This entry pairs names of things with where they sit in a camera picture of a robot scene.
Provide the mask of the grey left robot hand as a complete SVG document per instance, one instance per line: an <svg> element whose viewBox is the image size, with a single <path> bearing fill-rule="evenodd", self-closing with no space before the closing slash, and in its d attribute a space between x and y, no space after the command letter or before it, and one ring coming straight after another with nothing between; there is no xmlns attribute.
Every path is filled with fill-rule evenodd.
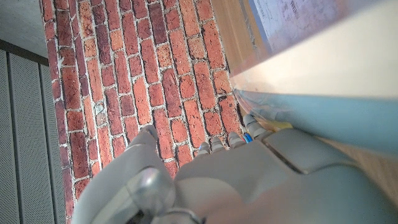
<svg viewBox="0 0 398 224"><path fill-rule="evenodd" d="M143 127L86 186L73 223L396 223L397 207L335 147L297 129L218 138L171 176Z"/></svg>

